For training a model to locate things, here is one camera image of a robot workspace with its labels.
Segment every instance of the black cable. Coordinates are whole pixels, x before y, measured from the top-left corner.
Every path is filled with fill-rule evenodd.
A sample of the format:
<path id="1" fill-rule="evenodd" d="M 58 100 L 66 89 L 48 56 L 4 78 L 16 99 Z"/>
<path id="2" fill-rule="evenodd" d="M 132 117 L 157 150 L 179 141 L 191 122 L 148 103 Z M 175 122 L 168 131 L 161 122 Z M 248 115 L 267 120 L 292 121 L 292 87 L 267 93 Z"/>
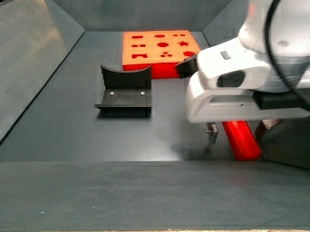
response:
<path id="1" fill-rule="evenodd" d="M 275 11 L 277 9 L 277 4 L 280 3 L 280 0 L 273 0 L 272 4 L 269 5 L 268 11 L 267 11 L 267 15 L 265 15 L 265 21 L 264 21 L 264 48 L 265 48 L 265 53 L 269 59 L 269 62 L 273 66 L 273 69 L 276 71 L 277 77 L 279 79 L 284 82 L 287 88 L 294 92 L 294 94 L 298 96 L 298 98 L 302 100 L 303 104 L 304 104 L 304 109 L 310 111 L 310 102 L 308 100 L 303 97 L 303 95 L 300 94 L 300 92 L 295 89 L 295 87 L 292 86 L 292 84 L 290 83 L 284 72 L 282 72 L 282 68 L 276 62 L 275 56 L 273 56 L 273 52 L 271 49 L 271 36 L 269 36 L 269 28 L 271 28 L 271 23 L 272 23 L 272 18 L 273 18 L 273 14 Z"/>

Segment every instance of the dark gray floor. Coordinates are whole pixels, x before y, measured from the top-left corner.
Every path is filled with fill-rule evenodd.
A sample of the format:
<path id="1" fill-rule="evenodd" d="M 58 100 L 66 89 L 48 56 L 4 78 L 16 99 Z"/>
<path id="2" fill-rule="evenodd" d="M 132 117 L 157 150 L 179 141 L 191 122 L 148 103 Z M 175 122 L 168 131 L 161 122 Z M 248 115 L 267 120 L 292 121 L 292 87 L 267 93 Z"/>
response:
<path id="1" fill-rule="evenodd" d="M 201 33 L 192 33 L 200 48 Z M 102 119 L 98 66 L 121 69 L 122 33 L 85 33 L 0 147 L 0 161 L 232 160 L 225 133 L 213 146 L 185 119 L 187 80 L 152 82 L 149 119 Z"/>
<path id="2" fill-rule="evenodd" d="M 265 162 L 0 163 L 0 230 L 310 229 L 310 171 Z"/>

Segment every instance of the black bracket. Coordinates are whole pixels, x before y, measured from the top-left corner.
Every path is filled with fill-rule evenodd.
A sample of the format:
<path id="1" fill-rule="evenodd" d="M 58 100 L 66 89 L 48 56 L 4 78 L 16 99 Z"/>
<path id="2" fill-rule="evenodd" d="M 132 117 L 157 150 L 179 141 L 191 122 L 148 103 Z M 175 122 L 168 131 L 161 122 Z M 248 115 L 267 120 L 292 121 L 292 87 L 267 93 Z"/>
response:
<path id="1" fill-rule="evenodd" d="M 106 117 L 148 117 L 151 114 L 151 67 L 137 71 L 113 71 L 101 66 L 105 86 L 102 100 L 94 106 Z"/>
<path id="2" fill-rule="evenodd" d="M 175 69 L 179 73 L 179 78 L 187 78 L 199 70 L 197 55 L 192 55 L 183 62 L 175 65 Z"/>

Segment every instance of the black plastic holder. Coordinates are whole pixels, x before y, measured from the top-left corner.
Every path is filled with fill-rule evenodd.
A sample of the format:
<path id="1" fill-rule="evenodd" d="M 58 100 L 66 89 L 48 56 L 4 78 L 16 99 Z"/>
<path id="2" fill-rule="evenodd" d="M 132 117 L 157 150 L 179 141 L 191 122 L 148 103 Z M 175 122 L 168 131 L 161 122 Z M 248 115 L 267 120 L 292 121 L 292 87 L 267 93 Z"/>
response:
<path id="1" fill-rule="evenodd" d="M 105 117 L 149 117 L 151 67 L 137 71 L 113 71 L 101 66 L 105 86 L 102 100 L 94 106 Z"/>

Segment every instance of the white plastic housing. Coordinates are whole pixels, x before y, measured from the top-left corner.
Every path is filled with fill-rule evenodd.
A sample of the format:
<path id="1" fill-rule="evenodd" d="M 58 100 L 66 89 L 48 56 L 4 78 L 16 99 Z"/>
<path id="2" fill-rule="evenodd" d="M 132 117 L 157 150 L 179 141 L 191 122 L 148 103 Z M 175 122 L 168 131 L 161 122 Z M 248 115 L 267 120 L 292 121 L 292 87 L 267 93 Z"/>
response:
<path id="1" fill-rule="evenodd" d="M 229 59 L 220 54 L 225 51 Z M 244 90 L 259 89 L 269 76 L 269 64 L 260 60 L 253 51 L 245 49 L 239 39 L 235 38 L 225 43 L 203 50 L 197 55 L 197 66 L 200 79 L 209 89 L 217 89 L 217 78 L 227 73 L 243 71 L 244 81 L 237 87 Z"/>
<path id="2" fill-rule="evenodd" d="M 263 28 L 271 0 L 249 0 L 248 15 L 239 30 L 240 43 L 264 53 Z M 282 0 L 271 24 L 271 46 L 279 57 L 310 55 L 310 1 Z"/>

